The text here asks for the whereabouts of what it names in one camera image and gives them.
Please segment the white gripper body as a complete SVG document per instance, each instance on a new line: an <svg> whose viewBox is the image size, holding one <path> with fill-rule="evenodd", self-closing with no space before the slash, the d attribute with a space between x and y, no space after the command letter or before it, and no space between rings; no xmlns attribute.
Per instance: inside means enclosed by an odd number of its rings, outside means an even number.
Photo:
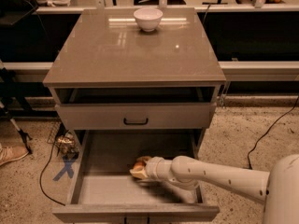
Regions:
<svg viewBox="0 0 299 224"><path fill-rule="evenodd" d="M151 180L166 181L170 178L171 161L161 157L153 157L147 161L146 174Z"/></svg>

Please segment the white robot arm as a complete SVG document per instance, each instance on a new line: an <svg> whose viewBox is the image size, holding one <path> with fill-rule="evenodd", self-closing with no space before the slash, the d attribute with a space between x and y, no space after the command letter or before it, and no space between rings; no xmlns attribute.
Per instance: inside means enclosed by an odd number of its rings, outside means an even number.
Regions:
<svg viewBox="0 0 299 224"><path fill-rule="evenodd" d="M200 181L213 184L263 205L263 224L299 224L299 155L279 160L271 171L207 163L187 156L172 160L144 156L130 170L141 180L164 181L195 189Z"/></svg>

